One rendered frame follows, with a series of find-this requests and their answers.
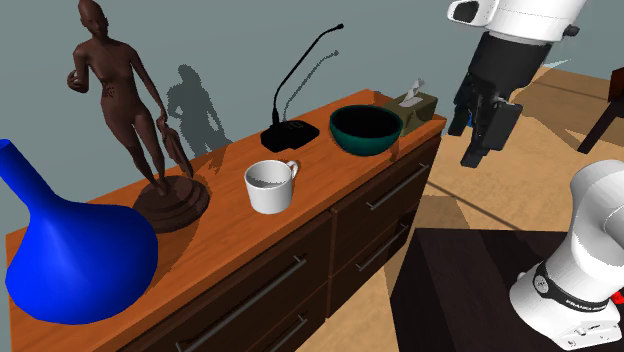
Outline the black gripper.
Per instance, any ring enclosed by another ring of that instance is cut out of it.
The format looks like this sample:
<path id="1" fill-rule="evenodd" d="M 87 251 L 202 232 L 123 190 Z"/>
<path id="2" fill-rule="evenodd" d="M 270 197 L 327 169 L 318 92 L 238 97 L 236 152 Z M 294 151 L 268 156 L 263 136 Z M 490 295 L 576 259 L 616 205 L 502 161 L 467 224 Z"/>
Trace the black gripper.
<path id="1" fill-rule="evenodd" d="M 510 94 L 527 86 L 552 48 L 508 41 L 484 32 L 453 100 L 448 134 L 461 136 L 470 123 L 471 141 L 460 164 L 476 168 L 489 151 L 504 148 L 522 112 Z M 493 89 L 482 87 L 488 83 Z"/>

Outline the olive green tissue box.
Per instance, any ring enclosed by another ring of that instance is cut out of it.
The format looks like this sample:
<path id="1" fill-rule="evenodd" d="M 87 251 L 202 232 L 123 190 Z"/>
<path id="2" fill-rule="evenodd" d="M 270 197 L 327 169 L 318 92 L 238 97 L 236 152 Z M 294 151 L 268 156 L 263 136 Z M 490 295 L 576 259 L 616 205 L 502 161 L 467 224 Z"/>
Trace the olive green tissue box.
<path id="1" fill-rule="evenodd" d="M 424 93 L 424 84 L 423 79 L 417 78 L 405 94 L 383 105 L 403 122 L 401 136 L 411 133 L 433 117 L 438 98 Z"/>

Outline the teal bowl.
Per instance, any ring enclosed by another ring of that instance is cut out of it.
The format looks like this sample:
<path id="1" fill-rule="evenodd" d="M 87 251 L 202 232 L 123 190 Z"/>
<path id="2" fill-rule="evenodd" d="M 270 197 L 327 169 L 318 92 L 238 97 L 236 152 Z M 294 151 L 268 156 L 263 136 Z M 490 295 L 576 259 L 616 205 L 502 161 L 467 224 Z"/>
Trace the teal bowl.
<path id="1" fill-rule="evenodd" d="M 338 146 L 357 156 L 374 156 L 398 139 L 403 122 L 394 112 L 375 105 L 349 105 L 335 110 L 330 132 Z"/>

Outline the dark wooden chair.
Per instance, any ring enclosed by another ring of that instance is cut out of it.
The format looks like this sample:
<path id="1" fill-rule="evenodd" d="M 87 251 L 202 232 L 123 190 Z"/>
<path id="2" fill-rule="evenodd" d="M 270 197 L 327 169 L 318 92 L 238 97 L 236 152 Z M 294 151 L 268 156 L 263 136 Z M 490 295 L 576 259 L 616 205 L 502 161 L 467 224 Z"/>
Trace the dark wooden chair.
<path id="1" fill-rule="evenodd" d="M 624 118 L 624 67 L 612 72 L 608 93 L 609 105 L 594 124 L 577 151 L 588 154 L 616 117 Z"/>

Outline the dark robot stand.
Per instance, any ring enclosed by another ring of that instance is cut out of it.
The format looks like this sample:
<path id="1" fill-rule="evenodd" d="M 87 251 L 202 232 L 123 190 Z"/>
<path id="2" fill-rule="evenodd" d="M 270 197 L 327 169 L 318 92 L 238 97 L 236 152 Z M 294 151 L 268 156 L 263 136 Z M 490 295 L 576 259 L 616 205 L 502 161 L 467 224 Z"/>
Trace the dark robot stand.
<path id="1" fill-rule="evenodd" d="M 513 310 L 509 289 L 517 275 L 550 256 L 564 237 L 557 231 L 416 229 L 391 295 L 399 351 L 624 352 L 624 336 L 565 351 Z M 624 308 L 620 313 L 624 320 Z"/>

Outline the black gooseneck microphone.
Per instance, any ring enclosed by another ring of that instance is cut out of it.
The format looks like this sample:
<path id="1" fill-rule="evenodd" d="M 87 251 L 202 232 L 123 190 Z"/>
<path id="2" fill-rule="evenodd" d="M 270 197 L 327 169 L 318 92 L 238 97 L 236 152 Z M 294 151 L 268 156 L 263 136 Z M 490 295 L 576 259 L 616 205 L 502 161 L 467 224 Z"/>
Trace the black gooseneck microphone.
<path id="1" fill-rule="evenodd" d="M 277 98 L 284 84 L 291 78 L 293 73 L 298 69 L 304 59 L 309 55 L 313 48 L 317 45 L 321 38 L 328 33 L 342 30 L 344 24 L 340 23 L 335 27 L 332 27 L 322 32 L 306 49 L 304 54 L 299 58 L 294 67 L 288 72 L 286 77 L 280 82 L 277 87 L 272 101 L 272 123 L 268 129 L 264 130 L 260 134 L 261 144 L 273 153 L 278 153 L 286 149 L 298 149 L 307 143 L 314 140 L 319 136 L 320 130 L 310 123 L 302 120 L 285 120 L 280 118 L 279 111 L 277 109 Z"/>

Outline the white mug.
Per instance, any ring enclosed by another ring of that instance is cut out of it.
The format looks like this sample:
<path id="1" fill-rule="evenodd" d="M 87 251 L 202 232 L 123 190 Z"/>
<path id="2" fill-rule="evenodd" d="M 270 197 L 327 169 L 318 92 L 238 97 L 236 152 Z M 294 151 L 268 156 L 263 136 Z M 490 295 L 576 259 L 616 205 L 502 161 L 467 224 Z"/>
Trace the white mug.
<path id="1" fill-rule="evenodd" d="M 297 161 L 263 160 L 251 165 L 244 181 L 252 208 L 262 214 L 277 214 L 287 209 L 298 170 Z"/>

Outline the wooden chest of drawers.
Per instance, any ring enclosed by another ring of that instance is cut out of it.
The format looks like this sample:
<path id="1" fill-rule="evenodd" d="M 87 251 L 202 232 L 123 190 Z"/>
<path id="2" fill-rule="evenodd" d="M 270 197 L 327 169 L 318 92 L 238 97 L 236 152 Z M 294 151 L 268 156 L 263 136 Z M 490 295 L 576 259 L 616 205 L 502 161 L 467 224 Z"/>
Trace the wooden chest of drawers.
<path id="1" fill-rule="evenodd" d="M 191 226 L 159 235 L 158 269 L 147 292 L 118 315 L 88 325 L 38 321 L 11 305 L 11 352 L 116 352 L 428 140 L 439 140 L 446 120 L 436 115 L 379 155 L 342 151 L 329 131 L 330 114 L 343 106 L 386 100 L 365 89 L 301 115 L 321 133 L 296 150 L 275 155 L 254 134 L 224 148 L 219 171 L 208 168 L 206 157 L 194 159 L 197 175 L 211 191 L 209 206 Z M 250 205 L 243 175 L 255 162 L 274 157 L 301 166 L 291 205 L 279 214 L 262 215 Z"/>

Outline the brown human figure statue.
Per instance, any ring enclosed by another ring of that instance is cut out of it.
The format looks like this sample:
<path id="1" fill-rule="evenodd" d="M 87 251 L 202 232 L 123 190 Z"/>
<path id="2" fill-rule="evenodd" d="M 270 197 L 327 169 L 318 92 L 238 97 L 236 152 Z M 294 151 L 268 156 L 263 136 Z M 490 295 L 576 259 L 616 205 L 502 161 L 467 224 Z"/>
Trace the brown human figure statue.
<path id="1" fill-rule="evenodd" d="M 133 208 L 157 233 L 190 225 L 207 209 L 209 193 L 194 179 L 194 169 L 178 133 L 167 124 L 164 104 L 138 52 L 109 36 L 107 17 L 94 0 L 79 0 L 78 11 L 91 38 L 74 49 L 75 69 L 68 74 L 67 86 L 86 93 L 90 73 L 101 83 L 105 123 L 150 182 Z"/>

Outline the blue vase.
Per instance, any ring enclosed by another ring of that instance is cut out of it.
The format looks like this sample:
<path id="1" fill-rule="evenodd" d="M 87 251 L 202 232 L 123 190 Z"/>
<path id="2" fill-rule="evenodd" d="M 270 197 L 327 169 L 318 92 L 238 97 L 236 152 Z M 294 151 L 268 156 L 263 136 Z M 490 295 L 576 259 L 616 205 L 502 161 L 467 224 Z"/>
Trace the blue vase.
<path id="1" fill-rule="evenodd" d="M 131 306 L 158 263 L 158 240 L 136 210 L 58 196 L 8 139 L 0 139 L 0 178 L 29 210 L 5 285 L 30 316 L 87 324 Z"/>

